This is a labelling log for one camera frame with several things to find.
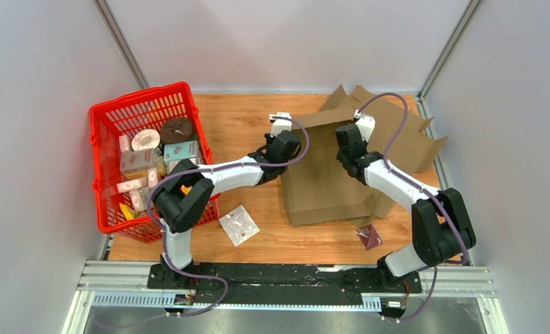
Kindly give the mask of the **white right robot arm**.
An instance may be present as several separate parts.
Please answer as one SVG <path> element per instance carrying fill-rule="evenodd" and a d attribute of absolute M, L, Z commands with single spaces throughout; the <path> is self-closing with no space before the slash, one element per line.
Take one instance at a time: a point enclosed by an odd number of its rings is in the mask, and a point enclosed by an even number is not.
<path fill-rule="evenodd" d="M 392 292 L 411 273 L 453 263 L 456 255 L 465 263 L 476 236 L 462 194 L 419 182 L 383 154 L 369 152 L 362 133 L 365 129 L 356 124 L 336 128 L 337 160 L 351 177 L 389 196 L 412 218 L 411 243 L 378 260 L 379 287 Z"/>

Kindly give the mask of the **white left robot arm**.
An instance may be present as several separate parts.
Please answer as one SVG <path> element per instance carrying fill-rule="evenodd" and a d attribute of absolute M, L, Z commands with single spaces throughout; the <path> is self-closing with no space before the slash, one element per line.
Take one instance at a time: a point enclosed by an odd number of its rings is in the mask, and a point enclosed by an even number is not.
<path fill-rule="evenodd" d="M 161 263 L 165 279 L 182 289 L 192 280 L 191 230 L 200 221 L 209 200 L 226 191 L 258 186 L 277 179 L 299 155 L 297 133 L 284 130 L 267 143 L 236 161 L 196 165 L 181 161 L 150 193 L 148 213 L 160 227 L 163 240 Z"/>

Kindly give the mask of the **brown cardboard box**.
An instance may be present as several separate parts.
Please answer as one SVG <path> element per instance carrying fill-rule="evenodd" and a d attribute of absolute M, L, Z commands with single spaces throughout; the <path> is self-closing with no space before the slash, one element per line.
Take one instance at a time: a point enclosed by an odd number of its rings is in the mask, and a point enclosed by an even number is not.
<path fill-rule="evenodd" d="M 351 178 L 336 160 L 334 131 L 348 124 L 354 112 L 344 107 L 292 117 L 310 139 L 306 155 L 280 177 L 284 211 L 293 227 L 338 220 L 367 225 L 372 218 L 386 217 L 394 206 L 388 196 Z"/>

